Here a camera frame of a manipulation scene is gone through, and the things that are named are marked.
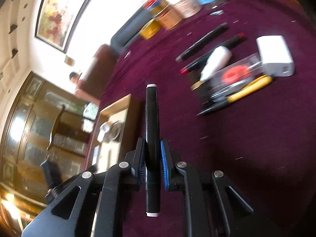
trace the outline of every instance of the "red lid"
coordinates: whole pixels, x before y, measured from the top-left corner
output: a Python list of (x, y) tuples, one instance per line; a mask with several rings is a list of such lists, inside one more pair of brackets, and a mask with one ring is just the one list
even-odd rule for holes
[(152, 6), (155, 2), (157, 2), (157, 0), (148, 0), (144, 6), (146, 9), (148, 9), (150, 6)]

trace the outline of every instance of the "picture frame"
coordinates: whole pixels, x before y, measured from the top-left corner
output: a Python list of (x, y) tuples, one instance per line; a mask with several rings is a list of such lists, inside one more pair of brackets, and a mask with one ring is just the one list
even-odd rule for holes
[(35, 37), (67, 53), (78, 22), (91, 0), (41, 0)]

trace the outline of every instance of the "white marker cap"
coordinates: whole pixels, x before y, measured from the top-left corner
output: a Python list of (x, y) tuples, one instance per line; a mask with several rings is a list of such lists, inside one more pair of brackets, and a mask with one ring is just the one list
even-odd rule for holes
[(232, 52), (225, 46), (219, 46), (214, 49), (211, 56), (207, 59), (206, 65), (201, 72), (200, 81), (205, 82), (209, 80), (212, 75), (225, 67), (232, 56)]
[(159, 216), (159, 214), (160, 213), (148, 213), (148, 212), (146, 212), (146, 214), (147, 214), (147, 216), (149, 216), (149, 217), (157, 217), (157, 216)]

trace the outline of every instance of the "metal screw head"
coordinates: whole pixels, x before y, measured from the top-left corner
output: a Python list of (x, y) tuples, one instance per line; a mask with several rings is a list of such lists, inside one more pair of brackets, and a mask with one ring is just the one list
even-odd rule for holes
[(82, 173), (82, 178), (90, 178), (92, 176), (92, 173), (90, 171), (86, 171)]
[(180, 162), (177, 163), (177, 167), (185, 168), (186, 167), (186, 163), (184, 161), (180, 161)]
[(216, 170), (216, 171), (214, 172), (214, 176), (216, 176), (216, 177), (223, 177), (223, 176), (224, 176), (224, 173), (223, 173), (222, 171), (220, 171), (220, 170)]
[(128, 167), (128, 162), (123, 161), (123, 162), (119, 163), (119, 167), (121, 167), (121, 168), (126, 168), (126, 167)]

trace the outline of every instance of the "gray couch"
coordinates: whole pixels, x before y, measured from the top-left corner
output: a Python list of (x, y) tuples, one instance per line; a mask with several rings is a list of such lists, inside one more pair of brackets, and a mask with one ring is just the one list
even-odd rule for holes
[(117, 53), (121, 55), (136, 38), (138, 38), (141, 28), (151, 19), (153, 16), (149, 11), (144, 8), (139, 8), (137, 12), (115, 33), (111, 39), (111, 47)]

